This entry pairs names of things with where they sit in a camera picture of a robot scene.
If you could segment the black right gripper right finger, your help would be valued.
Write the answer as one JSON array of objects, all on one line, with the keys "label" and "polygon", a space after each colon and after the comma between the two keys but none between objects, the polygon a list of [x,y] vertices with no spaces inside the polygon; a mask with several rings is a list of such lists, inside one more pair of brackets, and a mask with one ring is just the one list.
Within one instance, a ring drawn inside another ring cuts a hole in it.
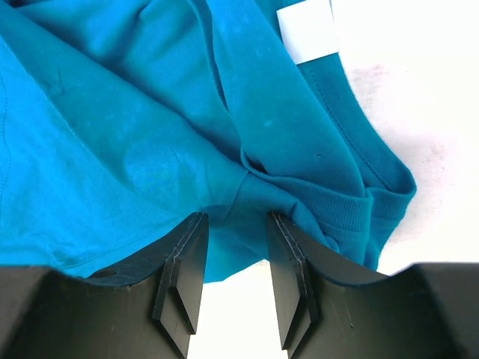
[{"label": "black right gripper right finger", "polygon": [[392,276],[267,221],[281,347],[290,358],[476,358],[478,265],[419,263]]}]

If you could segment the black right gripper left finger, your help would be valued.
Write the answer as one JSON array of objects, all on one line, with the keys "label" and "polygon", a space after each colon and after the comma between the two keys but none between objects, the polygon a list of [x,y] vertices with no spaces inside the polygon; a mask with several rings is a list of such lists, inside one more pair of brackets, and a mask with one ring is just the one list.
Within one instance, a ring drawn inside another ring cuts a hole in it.
[{"label": "black right gripper left finger", "polygon": [[185,358],[197,331],[209,236],[195,212],[90,277],[1,268],[3,358]]}]

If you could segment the blue t shirt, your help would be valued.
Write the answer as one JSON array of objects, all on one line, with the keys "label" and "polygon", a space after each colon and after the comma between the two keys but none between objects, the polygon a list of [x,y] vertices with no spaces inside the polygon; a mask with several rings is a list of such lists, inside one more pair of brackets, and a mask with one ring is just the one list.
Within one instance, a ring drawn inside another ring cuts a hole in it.
[{"label": "blue t shirt", "polygon": [[210,220],[206,282],[279,212],[376,269],[415,195],[337,54],[294,64],[298,1],[3,1],[1,263],[87,277]]}]

